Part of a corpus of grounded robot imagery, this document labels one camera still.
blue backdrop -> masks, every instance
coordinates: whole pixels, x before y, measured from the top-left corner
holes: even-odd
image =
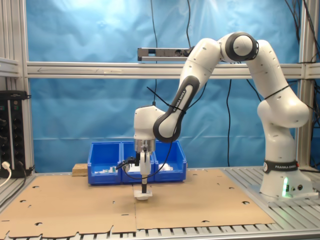
[[[149,0],[27,0],[30,61],[137,62],[155,47]],[[190,0],[191,45],[244,31],[271,43],[281,63],[298,62],[294,21],[285,1]],[[159,48],[187,48],[187,0],[153,0]],[[154,79],[31,79],[34,158],[38,172],[85,163],[91,142],[132,139],[137,107],[152,103]],[[171,101],[179,80],[159,79]],[[227,165],[228,80],[209,80],[188,110],[179,138],[189,167]],[[232,81],[230,164],[262,165],[265,139],[259,100],[245,79]],[[166,110],[157,101],[157,106]]]

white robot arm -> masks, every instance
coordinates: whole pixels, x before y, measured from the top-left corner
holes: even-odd
[[[310,179],[298,170],[295,144],[289,131],[289,128],[301,127],[308,121],[309,109],[288,87],[270,44],[265,40],[256,41],[247,33],[234,32],[218,41],[210,38],[199,41],[183,66],[178,91],[166,112],[153,105],[136,109],[135,161],[144,159],[140,160],[143,179],[139,196],[148,194],[150,159],[146,159],[147,154],[150,156],[155,150],[156,139],[170,143],[179,137],[185,111],[220,61],[245,62],[258,92],[264,97],[258,106],[266,145],[261,192],[278,199],[312,194]]]

blue storage bin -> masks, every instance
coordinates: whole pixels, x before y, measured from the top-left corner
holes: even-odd
[[[120,184],[121,170],[101,172],[116,167],[121,162],[121,142],[93,142],[88,158],[88,183],[91,185]]]
[[[158,171],[159,164],[163,164],[168,155],[170,143],[157,141],[155,143],[154,172]],[[154,176],[155,182],[182,182],[187,175],[187,160],[179,141],[174,141],[171,146],[170,154],[166,161],[172,171],[160,171]]]
[[[122,148],[122,155],[121,155],[122,161],[126,160],[128,157],[136,157],[135,145],[133,141],[122,141],[121,148]],[[150,156],[150,163],[151,163],[150,174],[153,174],[155,172],[155,161],[154,161],[153,154],[151,154]],[[142,175],[140,174],[139,171],[130,171],[130,172],[127,172],[127,174],[133,178],[140,178],[140,179],[130,178],[121,169],[122,183],[124,184],[141,183]],[[153,183],[155,181],[155,176],[148,177],[147,181],[148,183]]]

metal grating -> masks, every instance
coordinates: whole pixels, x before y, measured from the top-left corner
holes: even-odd
[[[263,179],[262,167],[228,167],[221,170],[230,177],[243,191],[276,223],[255,225],[232,225],[211,227],[182,227],[162,229],[140,229],[135,233],[76,234],[73,237],[60,240],[104,240],[104,239],[157,239],[157,238],[202,238],[202,239],[319,239],[320,238],[320,200],[297,200],[274,203],[270,207],[260,202],[247,188],[250,185],[259,186]],[[26,186],[37,176],[63,175],[69,173],[36,174],[28,178]],[[314,182],[320,183],[320,174],[305,173]],[[22,179],[12,179],[5,188],[0,190],[0,203],[22,182]],[[28,237],[15,240],[53,240],[48,238]]]

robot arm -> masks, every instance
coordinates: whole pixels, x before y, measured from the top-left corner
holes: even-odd
[[[308,121],[309,109],[288,87],[270,44],[264,40],[256,41],[244,32],[230,33],[218,41],[204,38],[194,47],[183,66],[176,96],[166,112],[155,106],[140,107],[135,111],[137,160],[155,150],[156,139],[170,143],[179,137],[185,111],[220,61],[245,62],[258,92],[265,98],[258,107],[258,115],[266,138],[266,159],[279,164],[295,161],[294,141],[288,128],[303,126]],[[146,193],[147,176],[150,174],[146,165],[149,161],[140,160],[141,174],[145,176],[142,194]],[[261,188],[263,193],[272,197],[283,191],[284,181],[283,176],[273,174],[264,177]]]

